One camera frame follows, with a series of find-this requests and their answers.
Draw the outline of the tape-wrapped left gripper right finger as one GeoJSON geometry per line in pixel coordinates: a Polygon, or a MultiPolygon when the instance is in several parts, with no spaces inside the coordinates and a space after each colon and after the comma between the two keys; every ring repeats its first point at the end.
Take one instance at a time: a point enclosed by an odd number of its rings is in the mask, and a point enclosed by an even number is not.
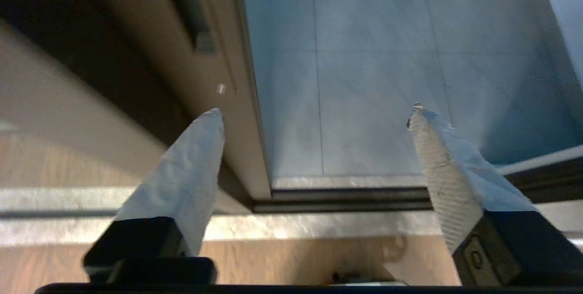
{"type": "Polygon", "coordinates": [[[583,286],[583,252],[469,142],[417,103],[407,123],[464,286],[583,286]]]}

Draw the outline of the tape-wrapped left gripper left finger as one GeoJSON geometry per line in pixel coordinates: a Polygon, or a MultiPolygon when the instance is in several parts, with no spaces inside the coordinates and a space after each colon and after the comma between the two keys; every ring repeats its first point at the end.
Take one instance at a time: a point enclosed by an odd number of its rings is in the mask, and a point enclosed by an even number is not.
{"type": "Polygon", "coordinates": [[[220,109],[196,118],[122,204],[83,258],[92,282],[214,282],[199,256],[225,144],[220,109]]]}

